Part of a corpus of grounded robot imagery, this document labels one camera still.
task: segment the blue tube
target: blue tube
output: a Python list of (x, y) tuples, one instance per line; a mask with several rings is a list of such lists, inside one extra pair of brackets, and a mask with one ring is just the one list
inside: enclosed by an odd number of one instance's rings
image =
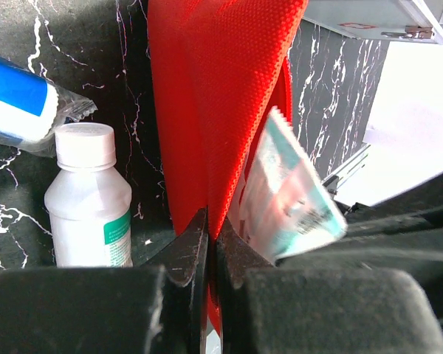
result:
[(40, 116), (47, 97), (47, 82), (0, 58), (0, 101)]

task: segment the metal hinge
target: metal hinge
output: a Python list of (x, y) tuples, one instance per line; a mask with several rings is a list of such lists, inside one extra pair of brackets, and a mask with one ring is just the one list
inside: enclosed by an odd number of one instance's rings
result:
[(382, 32), (381, 35), (394, 39), (433, 39), (435, 33), (432, 27), (406, 26), (405, 33)]

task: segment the red textured cloth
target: red textured cloth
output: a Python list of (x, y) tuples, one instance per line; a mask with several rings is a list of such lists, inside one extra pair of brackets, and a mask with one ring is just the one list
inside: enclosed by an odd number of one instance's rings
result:
[[(218, 235), (267, 111), (277, 105), (291, 116), (286, 53), (306, 4), (149, 1), (159, 143), (178, 235), (206, 206), (210, 236)], [(209, 315), (218, 330), (216, 304)]]

